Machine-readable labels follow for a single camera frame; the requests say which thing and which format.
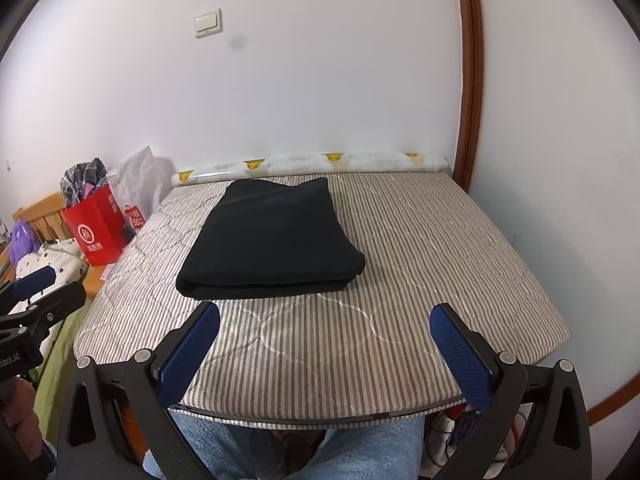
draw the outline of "folded black fabric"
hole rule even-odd
[[[365,259],[344,235],[326,178],[237,180],[212,209],[175,282],[198,300],[341,290]]]

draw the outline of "light switch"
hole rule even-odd
[[[204,38],[222,31],[220,9],[212,10],[193,20],[196,38]]]
[[[206,16],[200,16],[199,18],[196,18],[195,21],[196,21],[196,32],[204,32],[209,28],[209,25],[207,25]]]

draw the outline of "mattress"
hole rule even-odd
[[[429,334],[441,302],[525,364],[568,339],[535,277],[445,173],[327,178],[338,220],[366,257],[364,272],[338,292],[216,301],[220,333],[181,408],[262,428],[344,428],[460,402]],[[76,356],[128,359],[188,317],[198,302],[175,290],[175,278],[226,186],[172,190],[95,298]]]

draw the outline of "purple plush toy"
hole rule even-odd
[[[27,222],[16,222],[11,231],[11,246],[9,247],[9,259],[12,265],[17,266],[20,258],[25,254],[37,253],[40,249],[40,241]]]

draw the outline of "striped mattress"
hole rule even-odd
[[[363,274],[339,292],[217,301],[220,334],[180,409],[293,429],[362,426],[453,405],[460,391],[428,328],[441,302],[525,364],[569,338],[529,269],[445,173],[327,178],[338,220],[366,257]],[[76,356],[128,359],[188,317],[198,302],[175,290],[175,278],[226,186],[172,190],[95,298]]]

